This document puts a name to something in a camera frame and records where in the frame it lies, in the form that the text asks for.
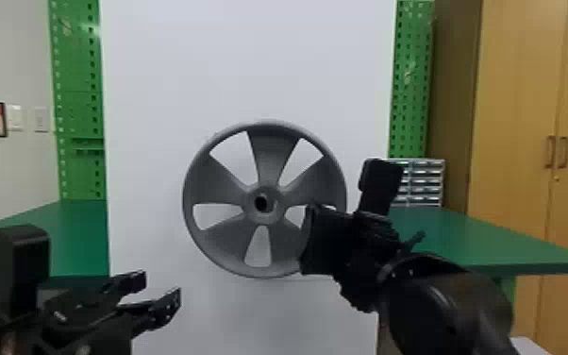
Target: black robotic arm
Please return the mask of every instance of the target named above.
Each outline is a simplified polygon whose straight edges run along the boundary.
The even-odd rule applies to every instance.
[[[402,241],[385,217],[402,174],[398,165],[368,160],[357,211],[307,207],[302,274],[329,275],[353,307],[383,313],[404,355],[517,355],[509,339],[512,308],[499,287],[437,255],[413,252],[425,234]]]

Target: wheel spoke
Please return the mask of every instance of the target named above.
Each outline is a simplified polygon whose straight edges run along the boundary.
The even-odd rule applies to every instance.
[[[256,226],[241,213],[205,229],[208,244],[224,250],[244,262]]]
[[[248,188],[211,155],[199,162],[192,171],[183,191],[199,203],[227,203],[241,205]]]
[[[267,131],[247,131],[260,185],[276,185],[299,138]]]
[[[269,242],[271,243],[271,262],[296,261],[301,255],[306,241],[302,240],[302,233],[298,226],[288,219],[282,218],[269,228]]]
[[[335,194],[342,186],[339,168],[324,156],[286,186],[284,203],[286,206],[317,203],[345,208],[345,194]]]

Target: perforated metal panel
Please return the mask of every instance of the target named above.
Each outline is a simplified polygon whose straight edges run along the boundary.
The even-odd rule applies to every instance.
[[[396,5],[390,158],[425,155],[434,2]]]
[[[48,7],[60,197],[104,199],[99,4],[52,0]]]

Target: white backdrop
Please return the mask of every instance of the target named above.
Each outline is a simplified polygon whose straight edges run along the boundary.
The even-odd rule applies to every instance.
[[[319,136],[352,209],[363,160],[387,149],[394,1],[102,0],[110,268],[142,268],[141,296],[183,288],[141,354],[372,355],[376,317],[331,280],[244,279],[192,242],[181,188],[216,131],[259,118]]]

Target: light switch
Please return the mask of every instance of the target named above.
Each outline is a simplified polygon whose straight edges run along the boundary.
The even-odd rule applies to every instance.
[[[51,116],[48,108],[36,107],[33,109],[33,118],[35,120],[36,132],[50,132],[51,131]]]
[[[7,105],[7,122],[9,130],[25,129],[25,113],[20,105]]]

